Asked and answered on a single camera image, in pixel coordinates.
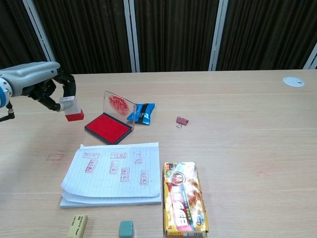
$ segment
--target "notepad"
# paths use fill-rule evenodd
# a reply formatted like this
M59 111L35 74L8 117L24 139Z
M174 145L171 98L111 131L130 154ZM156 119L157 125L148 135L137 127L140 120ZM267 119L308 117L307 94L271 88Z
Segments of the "notepad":
M161 203L159 144L82 145L61 187L61 207Z

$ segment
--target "curtain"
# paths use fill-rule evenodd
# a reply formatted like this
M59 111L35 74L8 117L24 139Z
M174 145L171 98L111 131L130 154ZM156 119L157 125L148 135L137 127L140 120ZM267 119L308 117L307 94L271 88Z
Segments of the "curtain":
M316 26L315 0L230 0L216 69L302 69Z
M56 61L67 72L131 72L123 1L33 1Z
M135 0L140 69L208 70L219 0Z
M21 0L0 0L0 68L46 61Z

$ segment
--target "binder clip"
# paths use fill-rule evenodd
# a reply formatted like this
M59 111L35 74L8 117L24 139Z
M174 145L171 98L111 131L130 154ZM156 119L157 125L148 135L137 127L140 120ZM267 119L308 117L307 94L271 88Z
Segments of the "binder clip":
M187 125L188 120L182 117L177 117L176 118L176 122L178 123L178 125L176 125L177 128L182 128L182 125Z

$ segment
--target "snack box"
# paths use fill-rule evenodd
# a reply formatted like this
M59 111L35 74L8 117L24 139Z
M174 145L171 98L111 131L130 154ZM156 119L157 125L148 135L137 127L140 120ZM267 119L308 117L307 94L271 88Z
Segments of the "snack box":
M165 163L164 231L168 237L204 237L209 231L194 162Z

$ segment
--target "blue snack package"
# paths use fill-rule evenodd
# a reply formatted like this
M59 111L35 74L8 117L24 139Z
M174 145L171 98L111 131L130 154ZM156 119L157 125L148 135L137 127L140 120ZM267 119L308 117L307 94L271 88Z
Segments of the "blue snack package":
M151 122L151 113L155 107L155 103L136 104L137 110L135 114L135 122L149 125ZM127 120L133 120L133 114L131 113Z

